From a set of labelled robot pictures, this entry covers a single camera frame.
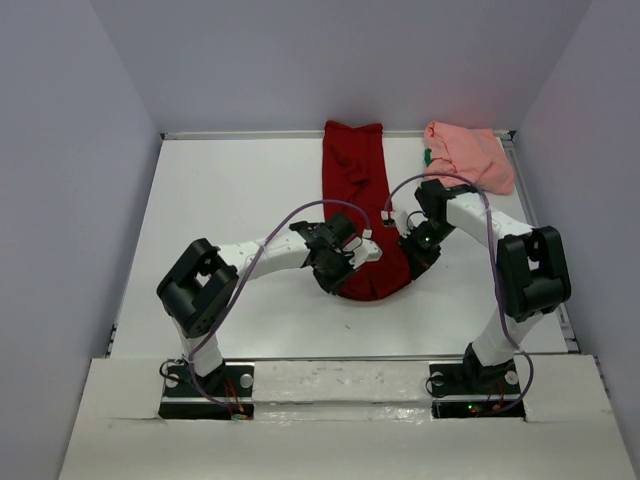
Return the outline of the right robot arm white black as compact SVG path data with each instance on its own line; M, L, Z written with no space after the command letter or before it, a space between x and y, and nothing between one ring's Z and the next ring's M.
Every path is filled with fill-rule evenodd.
M391 215L411 279L435 264L443 241L456 229L489 252L496 311L467 346L462 362L445 370L441 383L443 388L482 392L510 371L533 327L571 296L560 232L551 226L530 226L492 208L472 185L446 187L434 178L419 185L415 198L424 221L416 224L405 213Z

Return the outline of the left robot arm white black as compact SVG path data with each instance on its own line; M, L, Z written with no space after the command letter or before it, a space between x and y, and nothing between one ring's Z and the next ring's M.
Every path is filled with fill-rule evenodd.
M325 222L299 221L264 240L214 246L193 241L160 281L156 294L174 322L195 392L215 392L225 360L216 332L251 280L284 270L310 268L322 290L337 294L365 263L380 257L371 231L338 213Z

